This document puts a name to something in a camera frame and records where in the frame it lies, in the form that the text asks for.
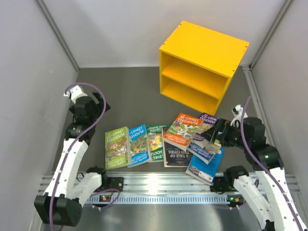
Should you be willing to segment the purple 52-storey book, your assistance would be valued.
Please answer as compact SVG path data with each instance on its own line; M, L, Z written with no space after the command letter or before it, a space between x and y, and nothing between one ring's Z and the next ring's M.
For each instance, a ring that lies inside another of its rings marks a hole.
M199 118L203 120L203 124L196 132L192 142L199 145L200 147L205 147L208 144L208 140L202 137L201 134L211 129L215 125L217 118L207 113L202 113Z

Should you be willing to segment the orange 78-storey book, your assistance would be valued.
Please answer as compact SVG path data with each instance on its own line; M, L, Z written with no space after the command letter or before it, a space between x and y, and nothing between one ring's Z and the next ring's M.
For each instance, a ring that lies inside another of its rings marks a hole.
M180 113L164 133L163 141L187 151L189 144L203 123L202 119Z

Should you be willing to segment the blue 26-storey book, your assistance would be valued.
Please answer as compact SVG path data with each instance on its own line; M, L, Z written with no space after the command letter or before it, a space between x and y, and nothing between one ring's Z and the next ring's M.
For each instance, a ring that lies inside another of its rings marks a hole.
M131 164L128 167L135 167L149 162L149 143L147 139L146 126L144 124L129 129Z

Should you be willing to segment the light green 65-storey book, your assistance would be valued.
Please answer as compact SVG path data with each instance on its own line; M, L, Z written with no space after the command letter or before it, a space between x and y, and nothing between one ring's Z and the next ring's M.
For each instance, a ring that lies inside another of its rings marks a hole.
M118 128L105 133L105 169L127 167L131 164L129 129Z

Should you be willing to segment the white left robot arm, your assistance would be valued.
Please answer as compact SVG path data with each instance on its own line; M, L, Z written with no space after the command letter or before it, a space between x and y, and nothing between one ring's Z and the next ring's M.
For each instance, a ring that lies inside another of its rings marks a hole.
M102 168L91 168L83 180L75 184L75 178L95 133L97 123L110 109L102 92L96 88L87 95L83 83L67 87L64 96L73 103L69 108L73 122L65 132L63 149L53 177L42 195L35 198L34 206L42 222L50 230L55 226L75 227L81 218L82 208L96 190L104 191L109 180Z

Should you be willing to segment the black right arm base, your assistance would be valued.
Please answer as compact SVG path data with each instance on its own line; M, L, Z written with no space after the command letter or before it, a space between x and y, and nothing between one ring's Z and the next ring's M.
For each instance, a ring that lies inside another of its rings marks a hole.
M213 185L210 186L210 191L217 194L224 194L228 192L235 192L236 189L233 187L229 180L224 177L215 177Z

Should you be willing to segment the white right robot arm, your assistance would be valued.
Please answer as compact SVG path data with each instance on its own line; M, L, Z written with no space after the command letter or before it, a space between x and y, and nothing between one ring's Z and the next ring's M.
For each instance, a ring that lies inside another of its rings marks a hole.
M224 171L224 184L238 191L249 205L263 231L306 231L287 185L284 164L274 146L266 143L265 126L256 117L231 123L219 118L213 127L203 131L207 141L219 142L222 147L238 147L244 151L265 194L253 183L243 166Z

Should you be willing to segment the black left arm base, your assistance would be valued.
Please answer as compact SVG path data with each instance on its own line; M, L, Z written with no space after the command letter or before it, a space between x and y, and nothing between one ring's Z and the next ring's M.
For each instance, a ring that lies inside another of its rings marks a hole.
M117 189L120 192L123 191L124 178L123 177L107 177L102 182L102 190Z

